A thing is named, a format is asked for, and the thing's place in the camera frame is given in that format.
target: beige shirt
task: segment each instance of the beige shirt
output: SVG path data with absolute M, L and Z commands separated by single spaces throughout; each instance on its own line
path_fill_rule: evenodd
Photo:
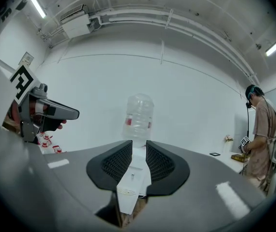
M 255 137 L 263 136 L 271 138 L 276 131 L 276 113 L 270 104 L 265 100 L 256 106 L 255 124 L 253 134 Z M 251 150 L 250 160 L 247 166 L 246 175 L 262 180 L 266 177 L 270 165 L 267 143 L 260 148 Z

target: ceiling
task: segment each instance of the ceiling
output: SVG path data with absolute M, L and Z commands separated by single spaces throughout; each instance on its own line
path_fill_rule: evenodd
M 268 0 L 38 0 L 47 13 L 42 19 L 28 3 L 24 13 L 46 35 L 59 25 L 60 16 L 80 4 L 90 12 L 106 8 L 147 8 L 181 15 L 201 23 L 234 47 L 261 81 L 276 72 L 276 52 L 265 51 L 276 42 L 276 11 Z

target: plastic water bottle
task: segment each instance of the plastic water bottle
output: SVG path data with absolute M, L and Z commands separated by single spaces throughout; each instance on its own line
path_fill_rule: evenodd
M 154 103 L 145 94 L 128 98 L 123 138 L 133 140 L 133 147 L 143 147 L 150 139 Z

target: white tabletop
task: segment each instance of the white tabletop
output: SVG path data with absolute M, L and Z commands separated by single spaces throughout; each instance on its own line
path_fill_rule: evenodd
M 209 153 L 204 153 L 204 154 L 219 160 L 220 162 L 224 163 L 225 165 L 227 165 L 228 167 L 230 167 L 237 173 L 240 173 L 243 170 L 243 167 L 244 167 L 243 162 L 240 162 L 240 161 L 230 158 L 232 155 L 237 154 L 236 152 L 220 153 L 221 155 L 217 156 L 217 157 L 214 157 L 214 156 L 210 155 Z

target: man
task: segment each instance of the man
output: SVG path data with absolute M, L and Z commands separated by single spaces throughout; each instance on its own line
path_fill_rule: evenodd
M 264 93 L 259 87 L 250 85 L 245 91 L 245 96 L 250 104 L 256 107 L 254 140 L 244 146 L 245 152 L 251 150 L 245 175 L 252 184 L 261 188 L 271 163 L 267 139 L 273 137 L 276 131 L 276 113 L 265 100 Z

